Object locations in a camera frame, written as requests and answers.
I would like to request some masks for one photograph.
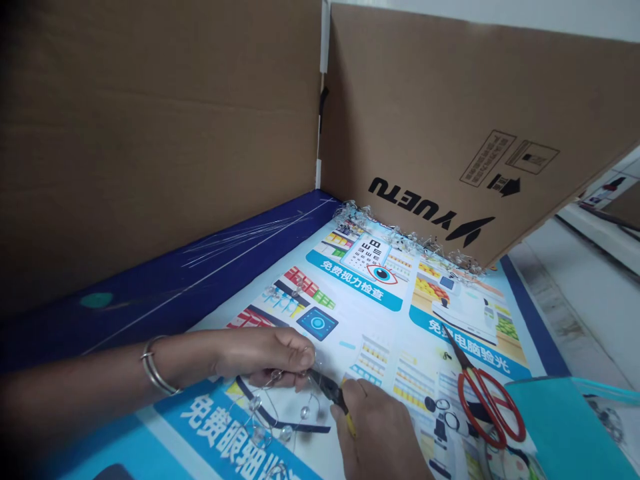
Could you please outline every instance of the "printed logo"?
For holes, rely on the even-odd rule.
[[[398,205],[400,208],[404,208],[404,210],[408,210],[413,212],[414,215],[422,215],[427,221],[430,221],[434,225],[440,225],[444,230],[449,230],[451,227],[451,220],[457,215],[456,212],[449,210],[448,213],[442,215],[441,217],[436,218],[435,220],[431,220],[431,218],[440,210],[440,206],[431,200],[423,199],[420,195],[405,190],[400,198],[400,202],[396,199],[398,193],[400,193],[401,188],[398,185],[394,185],[390,191],[389,182],[386,180],[376,177],[371,182],[371,186],[369,187],[369,192],[375,193],[378,197],[384,198],[384,200],[390,201],[391,203]],[[458,226],[455,230],[453,230],[448,236],[445,238],[446,241],[456,240],[458,238],[465,238],[464,246],[469,246],[478,235],[480,235],[481,227],[488,224],[495,217],[487,217],[479,220],[473,220],[470,222],[463,223]]]

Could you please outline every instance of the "white floor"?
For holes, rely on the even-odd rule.
[[[640,390],[640,286],[556,219],[509,256],[572,374]]]

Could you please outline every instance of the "cardboard box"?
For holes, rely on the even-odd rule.
[[[313,188],[321,0],[10,20],[3,315]],[[636,144],[639,74],[637,44],[334,5],[321,187],[488,265]]]
[[[334,5],[322,189],[483,266],[640,138],[640,45]]]
[[[4,315],[313,189],[321,0],[43,0],[13,13]]]

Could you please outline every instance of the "red scissor handle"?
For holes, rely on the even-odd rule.
[[[524,420],[522,420],[522,415],[520,415],[520,411],[515,406],[515,403],[511,398],[510,394],[496,379],[494,379],[492,376],[490,376],[490,374],[488,374],[484,370],[474,368],[473,372],[475,374],[476,381],[480,384],[480,388],[482,388],[482,392],[480,392],[480,389],[478,389],[478,386],[476,385],[476,381],[474,381],[471,375],[469,374],[469,370],[465,369],[463,370],[462,374],[458,376],[458,395],[460,396],[460,403],[462,404],[462,408],[467,414],[467,417],[469,418],[469,421],[471,422],[473,427],[477,430],[478,434],[480,434],[480,436],[484,438],[484,440],[488,444],[490,444],[492,447],[497,449],[504,449],[507,447],[507,435],[516,441],[523,441],[527,437],[525,422]],[[483,377],[489,382],[491,382],[493,386],[496,387],[500,391],[502,396],[505,398],[506,407],[513,412],[515,416],[515,420],[518,424],[518,433],[514,432],[511,429],[509,424],[506,422],[506,420],[500,413],[500,410],[498,410],[498,406],[496,405],[492,394],[490,394],[489,389],[487,388],[483,380]],[[469,408],[469,405],[465,400],[465,379],[468,380],[475,396],[478,398],[482,406],[485,408],[485,410],[489,414],[489,418],[491,418],[491,421],[495,426],[495,431],[498,435],[498,440],[491,438],[491,436],[488,433],[486,433],[484,429],[480,426],[480,424],[478,423],[478,420],[473,416],[471,409]]]

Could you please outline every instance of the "bracelet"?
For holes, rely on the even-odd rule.
[[[177,395],[178,393],[182,393],[182,389],[174,388],[170,386],[158,373],[158,369],[155,366],[155,362],[153,361],[153,352],[151,351],[151,346],[153,342],[158,339],[164,338],[166,335],[160,335],[159,337],[154,337],[149,340],[145,346],[145,350],[140,357],[142,360],[142,365],[145,368],[145,372],[151,380],[151,383],[154,384],[159,390],[161,390],[168,397],[172,397],[173,395]]]

